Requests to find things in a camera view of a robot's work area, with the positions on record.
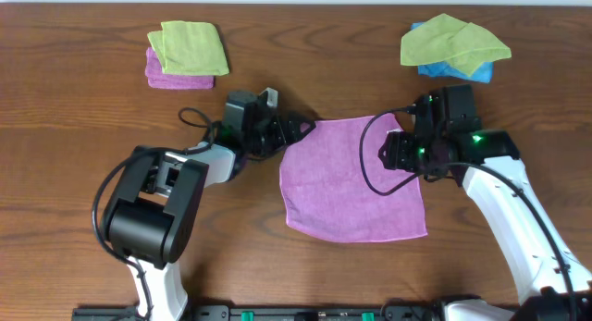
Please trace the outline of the large purple microfiber cloth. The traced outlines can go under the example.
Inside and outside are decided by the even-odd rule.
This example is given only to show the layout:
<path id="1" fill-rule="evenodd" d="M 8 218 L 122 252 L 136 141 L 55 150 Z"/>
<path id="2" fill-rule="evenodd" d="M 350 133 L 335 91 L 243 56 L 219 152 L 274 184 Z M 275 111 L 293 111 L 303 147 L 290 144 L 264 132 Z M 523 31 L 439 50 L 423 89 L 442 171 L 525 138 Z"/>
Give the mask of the large purple microfiber cloth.
<path id="1" fill-rule="evenodd" d="M 426 236 L 425 206 L 414 179 L 386 170 L 377 157 L 388 133 L 399 130 L 392 115 L 319 121 L 290 146 L 279 168 L 279 187 L 290 228 L 323 241 L 390 242 Z"/>

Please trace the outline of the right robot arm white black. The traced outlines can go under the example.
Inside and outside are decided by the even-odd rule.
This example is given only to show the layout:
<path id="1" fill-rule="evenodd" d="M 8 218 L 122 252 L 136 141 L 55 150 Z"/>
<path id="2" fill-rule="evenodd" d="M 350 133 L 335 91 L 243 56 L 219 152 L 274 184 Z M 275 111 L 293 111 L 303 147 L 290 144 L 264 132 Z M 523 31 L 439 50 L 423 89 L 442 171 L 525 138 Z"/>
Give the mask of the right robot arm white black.
<path id="1" fill-rule="evenodd" d="M 394 130 L 378 151 L 387 169 L 414 177 L 452 175 L 486 219 L 511 270 L 519 306 L 479 298 L 440 306 L 442 320 L 588 320 L 591 272 L 554 228 L 503 130 L 415 135 Z"/>

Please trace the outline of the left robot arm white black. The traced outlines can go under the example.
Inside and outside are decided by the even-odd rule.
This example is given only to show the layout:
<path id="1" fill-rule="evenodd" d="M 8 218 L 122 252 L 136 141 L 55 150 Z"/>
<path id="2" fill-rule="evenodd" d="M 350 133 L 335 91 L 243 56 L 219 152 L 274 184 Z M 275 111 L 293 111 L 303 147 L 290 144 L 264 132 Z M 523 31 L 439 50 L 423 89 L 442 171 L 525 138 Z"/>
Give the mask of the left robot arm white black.
<path id="1" fill-rule="evenodd" d="M 179 320 L 188 303 L 177 261 L 189 243 L 204 189 L 232 180 L 250 160 L 302 141 L 315 123 L 295 112 L 202 117 L 191 148 L 136 146 L 101 183 L 92 226 L 101 247 L 134 276 L 133 320 Z"/>

